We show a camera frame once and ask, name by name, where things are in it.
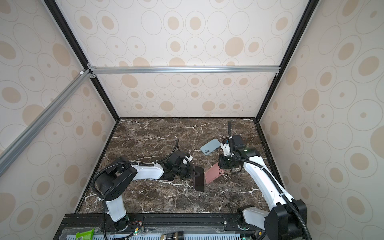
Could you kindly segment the pink phone case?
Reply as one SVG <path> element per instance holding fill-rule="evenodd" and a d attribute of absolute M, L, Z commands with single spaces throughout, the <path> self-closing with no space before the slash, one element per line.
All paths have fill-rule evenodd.
<path fill-rule="evenodd" d="M 219 167 L 219 163 L 216 162 L 211 168 L 205 172 L 206 184 L 212 183 L 214 180 L 224 174 L 224 170 Z"/>

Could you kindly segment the phone with black screen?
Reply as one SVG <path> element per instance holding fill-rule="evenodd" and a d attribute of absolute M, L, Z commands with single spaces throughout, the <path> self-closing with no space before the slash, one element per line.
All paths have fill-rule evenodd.
<path fill-rule="evenodd" d="M 195 166 L 194 189 L 198 192 L 204 192 L 205 190 L 205 172 L 199 166 Z"/>

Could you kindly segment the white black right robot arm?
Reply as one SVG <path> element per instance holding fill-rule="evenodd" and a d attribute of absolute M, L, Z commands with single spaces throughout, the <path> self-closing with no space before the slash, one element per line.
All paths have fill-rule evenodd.
<path fill-rule="evenodd" d="M 306 204 L 284 189 L 254 147 L 246 146 L 240 135 L 230 134 L 221 143 L 221 149 L 223 154 L 219 157 L 219 168 L 244 169 L 259 187 L 269 207 L 268 211 L 253 206 L 239 208 L 240 229 L 259 228 L 259 240 L 264 237 L 270 240 L 312 239 L 307 226 Z"/>

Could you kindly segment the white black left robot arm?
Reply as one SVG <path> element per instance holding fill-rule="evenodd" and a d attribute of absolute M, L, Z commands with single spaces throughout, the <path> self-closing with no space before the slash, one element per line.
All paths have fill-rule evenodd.
<path fill-rule="evenodd" d="M 121 156 L 95 174 L 91 189 L 102 202 L 104 213 L 117 223 L 127 215 L 122 195 L 131 182 L 146 179 L 173 181 L 175 177 L 181 180 L 203 178 L 204 170 L 191 165 L 192 159 L 190 154 L 179 151 L 153 163 L 133 162 Z"/>

